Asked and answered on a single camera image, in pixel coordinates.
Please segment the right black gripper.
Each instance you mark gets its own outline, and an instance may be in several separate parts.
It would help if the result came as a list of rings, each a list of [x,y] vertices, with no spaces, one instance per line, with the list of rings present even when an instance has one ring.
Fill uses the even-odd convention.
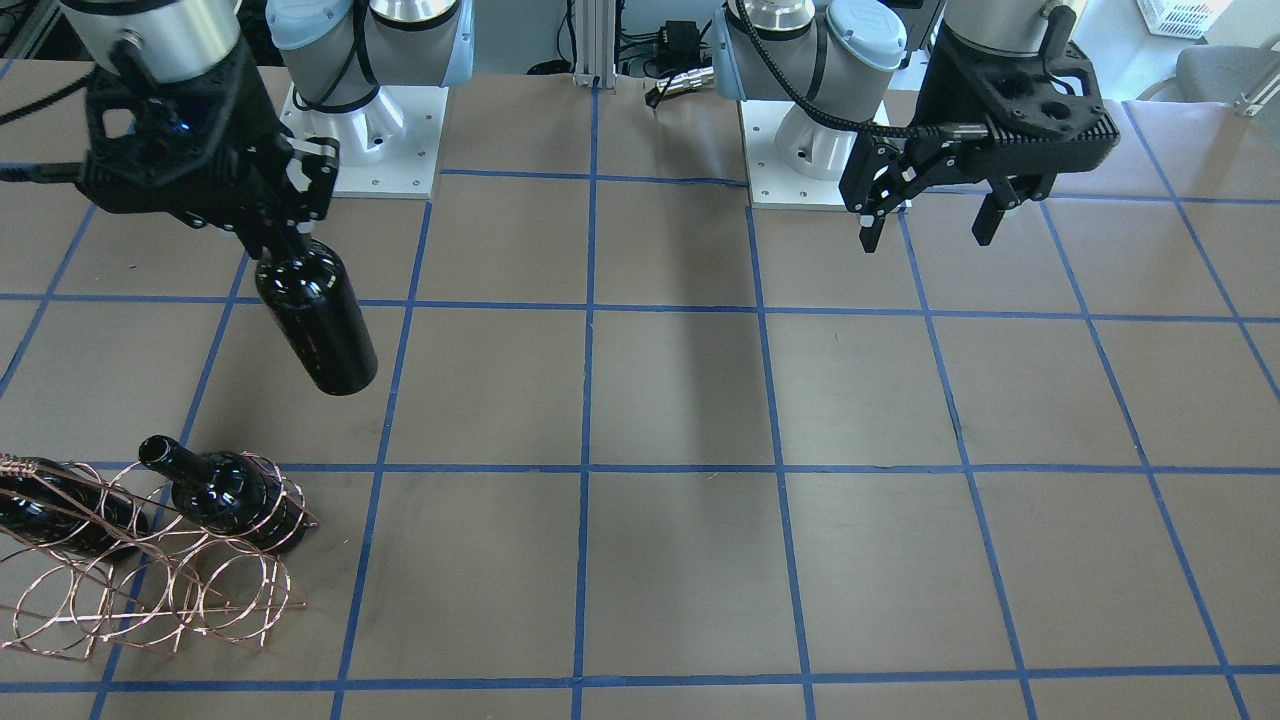
[[[302,252],[326,217],[340,143],[285,136],[243,40],[202,74],[163,83],[132,40],[115,41],[118,73],[90,76],[90,149],[76,187],[115,214],[166,213],[187,225],[230,225],[264,252]]]

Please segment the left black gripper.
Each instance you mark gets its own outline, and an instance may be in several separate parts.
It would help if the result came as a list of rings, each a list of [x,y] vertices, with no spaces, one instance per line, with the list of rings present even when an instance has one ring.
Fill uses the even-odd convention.
[[[856,133],[838,191],[859,217],[865,252],[878,249],[888,215],[908,200],[929,187],[984,178],[991,191],[975,215],[974,238],[987,247],[1006,214],[1050,195],[1047,174],[1093,170],[1121,138],[1091,59],[1056,28],[1029,56],[1007,56],[942,26],[915,123],[983,128],[913,138]]]

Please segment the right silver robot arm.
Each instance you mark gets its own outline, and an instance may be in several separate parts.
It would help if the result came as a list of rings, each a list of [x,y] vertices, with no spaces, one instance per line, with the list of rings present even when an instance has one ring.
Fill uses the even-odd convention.
[[[65,1],[95,69],[76,187],[113,214],[164,213],[234,233],[251,258],[305,254],[342,141],[296,145],[233,1]],[[387,86],[471,79],[470,1],[270,1],[268,32],[303,106],[348,114]]]

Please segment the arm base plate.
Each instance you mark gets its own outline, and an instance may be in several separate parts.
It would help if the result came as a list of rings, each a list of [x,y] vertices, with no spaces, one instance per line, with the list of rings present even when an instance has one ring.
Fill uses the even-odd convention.
[[[337,199],[421,199],[433,195],[449,90],[383,86],[346,114],[303,111],[287,95],[280,119],[294,136],[340,143]]]
[[[739,104],[751,206],[846,211],[838,182],[858,135],[817,124],[792,102]]]

